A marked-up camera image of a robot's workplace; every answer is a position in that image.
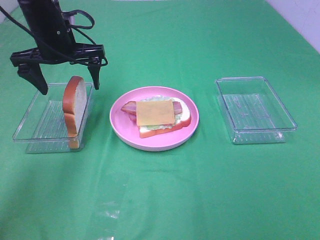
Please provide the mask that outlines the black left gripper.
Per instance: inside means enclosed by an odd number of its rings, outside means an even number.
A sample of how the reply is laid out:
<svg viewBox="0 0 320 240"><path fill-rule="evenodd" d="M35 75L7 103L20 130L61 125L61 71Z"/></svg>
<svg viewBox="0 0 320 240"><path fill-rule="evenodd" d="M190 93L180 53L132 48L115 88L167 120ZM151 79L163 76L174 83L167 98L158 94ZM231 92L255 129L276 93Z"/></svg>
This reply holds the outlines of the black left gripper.
<svg viewBox="0 0 320 240"><path fill-rule="evenodd" d="M42 74L39 64L56 65L69 62L71 65L80 64L87 66L91 75L94 88L100 89L100 68L105 60L105 50L102 44L77 43L71 44L66 49L58 49L32 33L25 26L21 29L34 38L39 47L14 52L10 56L12 64L18 66L17 74L30 82L40 93L48 93L48 85Z"/></svg>

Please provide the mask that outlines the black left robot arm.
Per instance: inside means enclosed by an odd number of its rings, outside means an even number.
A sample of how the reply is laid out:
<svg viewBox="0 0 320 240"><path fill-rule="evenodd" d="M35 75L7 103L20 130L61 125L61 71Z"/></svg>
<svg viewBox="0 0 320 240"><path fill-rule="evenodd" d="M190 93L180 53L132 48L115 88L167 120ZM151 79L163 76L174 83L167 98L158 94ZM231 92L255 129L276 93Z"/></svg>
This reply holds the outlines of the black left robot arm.
<svg viewBox="0 0 320 240"><path fill-rule="evenodd" d="M76 42L73 30L81 33L85 27L72 23L74 15L82 14L89 19L91 25L88 28L92 29L94 19L79 9L62 11L57 0L20 0L18 4L28 27L13 18L10 20L30 34L37 47L12 53L10 60L18 68L17 74L46 95L48 85L41 64L80 64L87 66L95 89L99 89L100 68L108 64L104 46L93 40L89 43Z"/></svg>

